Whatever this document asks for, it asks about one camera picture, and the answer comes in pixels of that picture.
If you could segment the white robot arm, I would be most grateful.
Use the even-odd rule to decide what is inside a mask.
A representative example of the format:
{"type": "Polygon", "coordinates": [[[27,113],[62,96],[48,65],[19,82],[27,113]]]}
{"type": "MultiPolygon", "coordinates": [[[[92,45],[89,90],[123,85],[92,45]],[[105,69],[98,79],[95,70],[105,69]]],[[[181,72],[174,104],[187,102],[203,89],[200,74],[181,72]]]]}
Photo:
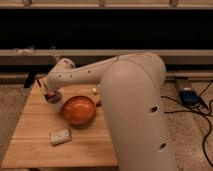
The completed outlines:
{"type": "Polygon", "coordinates": [[[76,84],[98,84],[120,171],[178,171],[160,88],[166,67],[151,52],[120,55],[76,68],[63,58],[39,80],[45,96],[76,84]]]}

